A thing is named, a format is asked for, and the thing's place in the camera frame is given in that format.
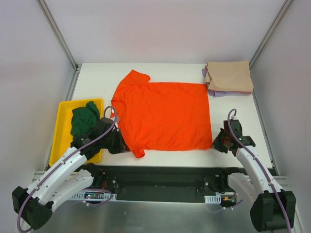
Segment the orange t-shirt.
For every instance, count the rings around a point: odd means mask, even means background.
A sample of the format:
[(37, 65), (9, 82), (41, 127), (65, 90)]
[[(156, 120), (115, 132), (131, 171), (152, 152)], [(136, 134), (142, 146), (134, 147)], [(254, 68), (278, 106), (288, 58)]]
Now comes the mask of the orange t-shirt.
[(212, 147), (207, 86), (200, 83), (152, 82), (131, 70), (111, 100), (111, 117), (136, 158), (146, 150), (187, 151)]

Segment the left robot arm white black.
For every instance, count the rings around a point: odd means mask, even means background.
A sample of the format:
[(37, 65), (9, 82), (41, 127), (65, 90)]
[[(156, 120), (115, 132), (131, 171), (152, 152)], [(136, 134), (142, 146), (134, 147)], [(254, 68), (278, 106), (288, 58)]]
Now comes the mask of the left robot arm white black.
[(45, 225), (53, 212), (74, 194), (87, 188), (105, 193), (103, 171), (87, 161), (100, 150), (113, 154), (127, 152), (120, 129), (119, 118), (102, 117), (88, 133), (73, 137), (73, 141), (61, 158), (39, 179), (23, 188), (18, 186), (12, 192), (14, 211), (17, 213), (17, 229), (24, 230), (24, 220), (32, 230)]

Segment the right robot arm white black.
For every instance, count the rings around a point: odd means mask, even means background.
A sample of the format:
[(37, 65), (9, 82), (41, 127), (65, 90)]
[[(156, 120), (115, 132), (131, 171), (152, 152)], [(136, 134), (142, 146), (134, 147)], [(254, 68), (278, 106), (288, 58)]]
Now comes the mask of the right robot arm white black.
[(232, 152), (246, 171), (243, 174), (235, 167), (224, 169), (214, 181), (217, 192), (236, 192), (249, 205), (251, 222), (258, 232), (286, 229), (290, 233), (296, 197), (284, 190), (264, 166), (255, 142), (243, 135), (237, 119), (224, 121), (212, 147), (222, 153)]

